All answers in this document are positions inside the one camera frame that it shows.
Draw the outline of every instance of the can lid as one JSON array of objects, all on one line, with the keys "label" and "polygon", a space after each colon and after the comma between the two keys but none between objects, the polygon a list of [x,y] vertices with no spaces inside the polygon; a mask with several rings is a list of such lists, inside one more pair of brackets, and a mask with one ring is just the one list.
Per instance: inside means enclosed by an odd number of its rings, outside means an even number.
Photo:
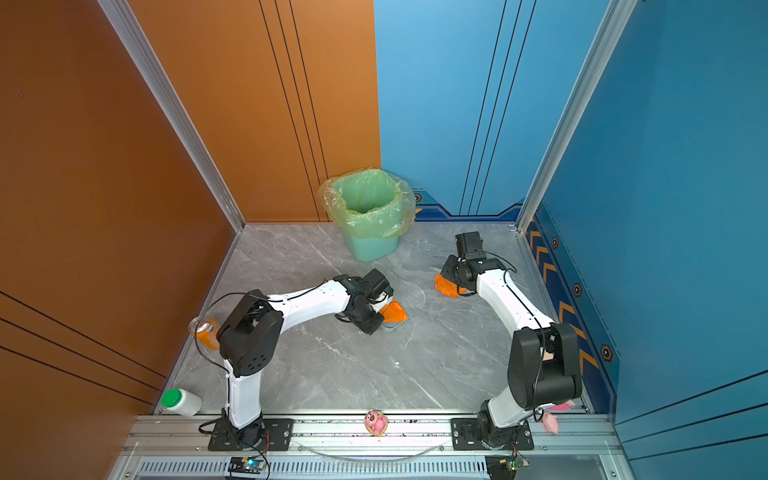
[{"label": "can lid", "polygon": [[160,403],[167,409],[175,407],[181,401],[181,391],[179,389],[170,389],[163,394]]},{"label": "can lid", "polygon": [[208,319],[205,318],[204,316],[196,316],[196,317],[194,317],[192,319],[192,321],[190,322],[190,328],[189,328],[190,333],[192,333],[194,335],[194,333],[195,333],[195,331],[194,331],[195,330],[195,326],[197,327],[197,333],[204,332],[208,328],[208,324],[209,323],[210,322],[208,321]]}]

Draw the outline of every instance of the blue wall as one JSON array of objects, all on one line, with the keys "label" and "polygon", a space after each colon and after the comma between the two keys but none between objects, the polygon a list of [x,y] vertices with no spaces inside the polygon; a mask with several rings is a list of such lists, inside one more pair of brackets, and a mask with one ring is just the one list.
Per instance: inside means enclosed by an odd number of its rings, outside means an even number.
[{"label": "blue wall", "polygon": [[768,374],[740,381],[768,369],[766,18],[756,0],[638,2],[545,194],[621,359],[641,480],[764,447],[699,448],[768,431]]},{"label": "blue wall", "polygon": [[376,0],[382,168],[454,215],[521,201],[607,4]]}]

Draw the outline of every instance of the blue decorative border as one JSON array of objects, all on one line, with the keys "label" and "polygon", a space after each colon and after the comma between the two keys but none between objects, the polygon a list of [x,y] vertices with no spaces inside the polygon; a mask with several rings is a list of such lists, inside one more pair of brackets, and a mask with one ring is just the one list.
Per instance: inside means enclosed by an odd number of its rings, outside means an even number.
[{"label": "blue decorative border", "polygon": [[509,222],[517,221],[522,203],[514,204],[499,215],[451,215],[424,190],[414,190],[417,222]]},{"label": "blue decorative border", "polygon": [[[526,240],[555,312],[560,321],[573,326],[579,336],[581,373],[594,412],[608,414],[613,419],[616,412],[619,355],[543,203],[528,226]],[[574,293],[577,285],[581,288],[578,297]]]}]

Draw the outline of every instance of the hexagon symbol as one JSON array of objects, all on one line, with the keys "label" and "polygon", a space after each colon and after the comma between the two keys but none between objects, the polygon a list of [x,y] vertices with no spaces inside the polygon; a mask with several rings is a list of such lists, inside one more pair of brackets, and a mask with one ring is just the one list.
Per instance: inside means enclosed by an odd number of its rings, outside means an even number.
[{"label": "hexagon symbol", "polygon": [[600,348],[600,353],[603,356],[603,360],[605,360],[606,362],[610,362],[611,360],[614,359],[614,353],[611,350],[610,346],[608,346],[608,345],[603,345]]}]

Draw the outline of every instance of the orange soda can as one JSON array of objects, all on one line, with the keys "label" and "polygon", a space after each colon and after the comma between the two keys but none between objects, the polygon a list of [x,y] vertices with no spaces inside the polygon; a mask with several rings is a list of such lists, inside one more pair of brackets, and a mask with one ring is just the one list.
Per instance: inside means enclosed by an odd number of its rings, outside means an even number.
[{"label": "orange soda can", "polygon": [[208,347],[211,350],[219,349],[219,341],[216,340],[216,334],[219,332],[219,326],[213,319],[206,318],[204,316],[196,316],[190,322],[190,335],[195,336],[194,332],[197,328],[197,339],[203,346]]}]

